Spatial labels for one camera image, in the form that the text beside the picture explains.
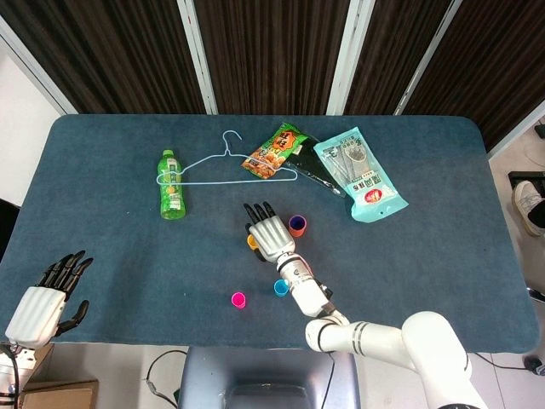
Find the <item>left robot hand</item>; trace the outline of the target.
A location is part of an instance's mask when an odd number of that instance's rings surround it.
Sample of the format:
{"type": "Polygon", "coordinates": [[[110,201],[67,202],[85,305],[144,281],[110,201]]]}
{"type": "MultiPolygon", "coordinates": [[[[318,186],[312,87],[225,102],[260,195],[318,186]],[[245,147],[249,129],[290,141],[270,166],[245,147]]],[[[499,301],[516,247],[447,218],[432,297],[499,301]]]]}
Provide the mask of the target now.
{"type": "Polygon", "coordinates": [[[78,327],[89,311],[89,301],[80,302],[76,313],[63,321],[65,310],[79,280],[93,259],[79,251],[51,264],[37,284],[30,286],[14,311],[5,331],[10,344],[40,349],[51,339],[78,327]]]}

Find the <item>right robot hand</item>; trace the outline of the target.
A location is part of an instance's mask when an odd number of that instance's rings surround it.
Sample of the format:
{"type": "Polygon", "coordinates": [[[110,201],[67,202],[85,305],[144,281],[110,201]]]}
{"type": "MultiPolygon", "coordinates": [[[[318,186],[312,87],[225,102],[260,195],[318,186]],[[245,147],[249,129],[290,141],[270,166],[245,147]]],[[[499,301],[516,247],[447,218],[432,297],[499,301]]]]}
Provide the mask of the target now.
{"type": "Polygon", "coordinates": [[[257,244],[261,257],[275,263],[283,254],[295,252],[295,240],[268,202],[262,204],[243,204],[250,218],[246,225],[257,244]]]}

